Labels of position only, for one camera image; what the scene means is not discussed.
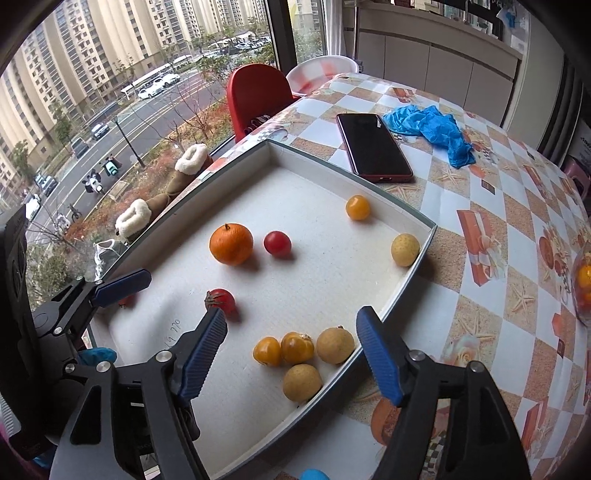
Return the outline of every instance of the street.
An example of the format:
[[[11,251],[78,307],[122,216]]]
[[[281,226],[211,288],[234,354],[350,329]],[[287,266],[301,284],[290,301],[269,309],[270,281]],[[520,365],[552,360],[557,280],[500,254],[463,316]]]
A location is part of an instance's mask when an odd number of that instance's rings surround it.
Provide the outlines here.
[[[223,95],[223,89],[219,85],[207,85],[198,73],[193,73],[157,97],[135,103],[131,109],[120,113],[119,124],[134,150],[143,157],[173,130],[175,122],[180,125],[194,116],[193,111],[197,110],[195,103],[204,109]],[[137,162],[117,126],[113,122],[110,122],[109,126],[109,132],[90,146],[51,195],[44,199],[40,211],[33,220],[34,223],[46,227],[48,225],[51,228],[48,211],[52,215],[60,212],[70,218],[69,204],[81,211],[83,216],[88,215],[101,196],[87,193],[82,180],[95,168],[100,172],[105,191],[108,191],[117,181],[113,177],[108,177],[104,170],[100,170],[109,154],[114,155],[123,165],[118,177]],[[42,233],[33,232],[27,235],[27,239],[42,243],[47,241]]]

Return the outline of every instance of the smartphone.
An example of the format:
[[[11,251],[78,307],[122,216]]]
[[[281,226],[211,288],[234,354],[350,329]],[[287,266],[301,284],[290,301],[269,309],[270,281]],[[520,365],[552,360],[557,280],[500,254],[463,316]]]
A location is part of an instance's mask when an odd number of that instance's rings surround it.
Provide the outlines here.
[[[336,121],[354,173],[373,183],[413,179],[413,170],[379,115],[339,113]]]

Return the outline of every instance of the pink stool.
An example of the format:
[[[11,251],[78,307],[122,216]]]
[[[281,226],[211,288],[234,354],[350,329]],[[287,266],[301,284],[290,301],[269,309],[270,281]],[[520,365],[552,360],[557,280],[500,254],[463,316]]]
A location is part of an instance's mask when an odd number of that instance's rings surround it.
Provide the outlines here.
[[[591,179],[589,176],[571,156],[566,157],[562,171],[566,173],[571,180],[573,180],[579,195],[581,195],[581,198],[585,200],[589,192],[589,186],[591,186]]]

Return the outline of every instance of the cabinet door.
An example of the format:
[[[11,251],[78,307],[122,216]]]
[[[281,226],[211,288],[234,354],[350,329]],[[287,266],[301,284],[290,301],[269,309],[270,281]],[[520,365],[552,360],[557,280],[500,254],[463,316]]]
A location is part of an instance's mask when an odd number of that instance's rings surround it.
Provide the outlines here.
[[[425,91],[464,107],[472,62],[437,47],[429,49]]]
[[[404,38],[386,37],[384,78],[409,87],[425,89],[429,45]]]
[[[475,63],[464,108],[500,125],[512,87],[510,80]]]
[[[353,56],[353,32],[345,32],[347,55]],[[359,59],[363,62],[363,73],[384,78],[385,37],[373,33],[359,33]]]

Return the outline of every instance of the street lamp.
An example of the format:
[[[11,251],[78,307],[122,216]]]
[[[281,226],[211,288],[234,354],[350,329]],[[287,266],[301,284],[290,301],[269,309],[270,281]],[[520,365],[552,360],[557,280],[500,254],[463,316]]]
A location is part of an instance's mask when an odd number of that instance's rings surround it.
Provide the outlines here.
[[[131,151],[134,153],[135,158],[138,159],[138,163],[142,166],[142,168],[145,168],[145,163],[142,161],[141,157],[138,155],[138,153],[135,151],[134,146],[131,144],[131,142],[129,141],[129,138],[127,138],[127,136],[125,135],[125,132],[123,132],[123,129],[121,128],[121,125],[119,125],[119,117],[117,115],[115,115],[115,119],[113,120],[115,122],[115,125],[117,125],[117,128],[119,129],[119,131],[121,132],[121,135],[123,135],[123,138],[125,139],[125,141],[127,142],[127,144],[129,145]]]

